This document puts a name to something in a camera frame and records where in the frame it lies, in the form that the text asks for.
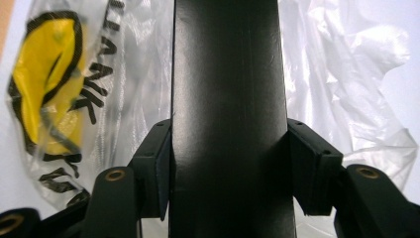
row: metal grommet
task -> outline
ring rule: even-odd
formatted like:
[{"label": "metal grommet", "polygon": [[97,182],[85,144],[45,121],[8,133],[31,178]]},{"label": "metal grommet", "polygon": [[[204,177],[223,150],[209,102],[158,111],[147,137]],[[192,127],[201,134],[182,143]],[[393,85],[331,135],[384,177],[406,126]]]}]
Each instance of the metal grommet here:
[{"label": "metal grommet", "polygon": [[0,235],[5,235],[17,227],[19,227],[22,222],[24,222],[25,217],[18,213],[9,214],[0,219]]},{"label": "metal grommet", "polygon": [[359,167],[356,171],[361,174],[363,177],[368,179],[377,179],[379,178],[379,174],[376,171],[373,171],[366,167]]},{"label": "metal grommet", "polygon": [[106,174],[105,176],[105,179],[108,181],[115,181],[115,180],[122,179],[125,175],[126,173],[124,171],[115,170],[115,171],[108,172],[108,174]]}]

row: white background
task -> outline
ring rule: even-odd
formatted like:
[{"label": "white background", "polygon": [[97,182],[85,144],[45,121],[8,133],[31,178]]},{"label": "white background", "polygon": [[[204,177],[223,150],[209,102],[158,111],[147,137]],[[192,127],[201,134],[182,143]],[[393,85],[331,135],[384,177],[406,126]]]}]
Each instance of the white background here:
[{"label": "white background", "polygon": [[[54,213],[26,177],[15,125],[4,103],[6,86],[16,52],[25,31],[30,0],[16,0],[8,38],[0,61],[0,213],[17,207],[35,207],[42,217]],[[410,36],[411,59],[405,65],[390,71],[382,92],[397,118],[407,127],[416,142],[420,142],[420,1],[370,0],[360,1],[362,14],[373,21],[395,25]],[[420,161],[417,160],[403,190],[408,199],[420,204]]]}]

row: black bar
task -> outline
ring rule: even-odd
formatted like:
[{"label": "black bar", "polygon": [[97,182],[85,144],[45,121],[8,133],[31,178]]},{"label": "black bar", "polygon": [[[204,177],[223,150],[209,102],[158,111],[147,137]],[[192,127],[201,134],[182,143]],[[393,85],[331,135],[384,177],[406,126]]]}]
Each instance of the black bar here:
[{"label": "black bar", "polygon": [[80,227],[86,213],[89,199],[79,201],[73,206],[43,220],[38,229],[39,237],[70,237],[79,233],[74,227]]},{"label": "black bar", "polygon": [[420,214],[386,174],[352,165],[343,181],[347,204],[365,237],[420,237]]},{"label": "black bar", "polygon": [[136,189],[130,168],[102,172],[96,178],[80,237],[141,237]]},{"label": "black bar", "polygon": [[0,214],[1,238],[33,238],[39,237],[37,227],[40,215],[33,208],[20,208]]},{"label": "black bar", "polygon": [[337,210],[334,228],[338,238],[368,238],[363,235],[361,227],[349,207]]},{"label": "black bar", "polygon": [[276,0],[176,0],[170,237],[294,237]]}]

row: clear plastic bag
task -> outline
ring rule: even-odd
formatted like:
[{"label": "clear plastic bag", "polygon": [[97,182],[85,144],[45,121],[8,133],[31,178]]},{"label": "clear plastic bag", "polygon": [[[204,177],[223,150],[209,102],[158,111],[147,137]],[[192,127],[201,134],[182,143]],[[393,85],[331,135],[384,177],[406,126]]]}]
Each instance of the clear plastic bag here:
[{"label": "clear plastic bag", "polygon": [[50,204],[86,198],[169,118],[173,1],[36,0],[8,101]]},{"label": "clear plastic bag", "polygon": [[[343,152],[344,166],[376,167],[403,189],[417,145],[380,84],[408,61],[407,33],[364,19],[358,1],[278,4],[288,117]],[[298,237],[335,237],[333,216],[305,217],[296,202],[295,210]]]}]

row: black plastic part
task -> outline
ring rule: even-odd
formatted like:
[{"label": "black plastic part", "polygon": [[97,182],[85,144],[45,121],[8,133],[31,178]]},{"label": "black plastic part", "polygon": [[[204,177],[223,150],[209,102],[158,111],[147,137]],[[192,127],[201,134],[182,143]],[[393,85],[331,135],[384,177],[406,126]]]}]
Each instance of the black plastic part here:
[{"label": "black plastic part", "polygon": [[142,189],[142,218],[164,220],[169,200],[170,120],[154,125],[129,167]]},{"label": "black plastic part", "polygon": [[81,222],[84,219],[88,199],[43,220],[39,226],[39,237],[75,237],[79,235]]},{"label": "black plastic part", "polygon": [[0,214],[1,238],[38,237],[36,228],[40,224],[40,215],[35,209],[21,208]]},{"label": "black plastic part", "polygon": [[288,119],[293,167],[293,195],[308,215],[329,215],[331,182],[341,170],[343,154],[305,124]]},{"label": "black plastic part", "polygon": [[386,174],[368,166],[348,166],[344,185],[365,237],[420,238],[420,214]]},{"label": "black plastic part", "polygon": [[136,190],[130,168],[116,167],[101,173],[93,187],[80,237],[139,237]]},{"label": "black plastic part", "polygon": [[411,203],[413,206],[414,206],[414,208],[417,210],[417,213],[419,213],[420,214],[420,206],[419,205],[417,205],[417,204],[415,204],[415,203]]},{"label": "black plastic part", "polygon": [[353,215],[348,210],[338,210],[334,219],[334,228],[338,238],[365,238],[361,228]]},{"label": "black plastic part", "polygon": [[276,0],[176,0],[171,238],[295,237]]}]

